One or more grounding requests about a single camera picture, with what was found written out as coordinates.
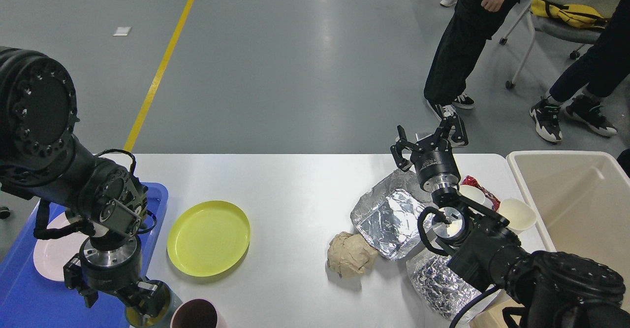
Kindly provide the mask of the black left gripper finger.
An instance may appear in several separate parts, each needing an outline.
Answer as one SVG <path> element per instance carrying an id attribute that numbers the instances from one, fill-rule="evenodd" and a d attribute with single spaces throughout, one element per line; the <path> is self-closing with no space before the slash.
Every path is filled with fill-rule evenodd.
<path id="1" fill-rule="evenodd" d="M 63 266 L 63 278 L 65 287 L 76 290 L 83 297 L 86 308 L 92 308 L 98 298 L 97 290 L 85 282 L 79 257 L 72 257 Z"/>
<path id="2" fill-rule="evenodd" d="M 139 281 L 118 290 L 127 321 L 169 321 L 170 287 L 162 281 Z"/>

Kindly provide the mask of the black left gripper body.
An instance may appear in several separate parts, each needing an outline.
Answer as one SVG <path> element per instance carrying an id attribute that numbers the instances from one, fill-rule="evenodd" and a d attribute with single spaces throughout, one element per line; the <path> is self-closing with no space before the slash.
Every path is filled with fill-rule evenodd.
<path id="1" fill-rule="evenodd" d="M 97 292 L 119 299 L 119 290 L 142 281 L 141 243 L 139 237 L 130 237 L 113 250 L 97 249 L 86 239 L 74 257 L 79 257 L 85 282 Z"/>

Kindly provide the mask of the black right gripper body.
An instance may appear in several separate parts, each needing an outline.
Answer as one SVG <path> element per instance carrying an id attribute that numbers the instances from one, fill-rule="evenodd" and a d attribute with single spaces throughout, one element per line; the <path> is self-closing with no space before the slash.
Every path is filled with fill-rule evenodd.
<path id="1" fill-rule="evenodd" d="M 413 162 L 423 191 L 434 193 L 440 188 L 457 188 L 461 176 L 447 139 L 423 138 L 416 145 L 419 151 Z"/>

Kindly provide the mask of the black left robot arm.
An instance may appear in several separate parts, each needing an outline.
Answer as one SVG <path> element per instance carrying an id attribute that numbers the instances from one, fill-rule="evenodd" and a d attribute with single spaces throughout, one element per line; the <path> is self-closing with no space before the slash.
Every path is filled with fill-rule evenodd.
<path id="1" fill-rule="evenodd" d="M 33 234 L 57 240 L 87 236 L 64 265 L 65 285 L 93 306 L 102 292 L 126 306 L 136 328 L 168 324 L 175 295 L 166 283 L 140 273 L 140 235 L 148 187 L 128 168 L 94 154 L 74 135 L 76 88 L 69 72 L 43 53 L 1 48 L 1 190 L 16 197 L 39 197 Z"/>

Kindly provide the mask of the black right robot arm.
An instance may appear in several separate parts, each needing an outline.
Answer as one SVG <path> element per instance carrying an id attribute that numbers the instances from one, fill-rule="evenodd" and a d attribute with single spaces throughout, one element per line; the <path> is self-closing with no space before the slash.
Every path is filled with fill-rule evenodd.
<path id="1" fill-rule="evenodd" d="M 509 328 L 627 328 L 621 308 L 623 277 L 607 265 L 565 252 L 522 248 L 509 220 L 461 194 L 461 176 L 452 142 L 468 144 L 464 122 L 443 116 L 435 132 L 417 142 L 397 127 L 391 153 L 398 169 L 415 168 L 419 186 L 433 205 L 419 214 L 419 237 L 426 249 L 448 256 L 459 278 L 480 291 L 450 326 L 454 328 L 473 306 L 504 290 L 517 306 L 502 310 Z"/>

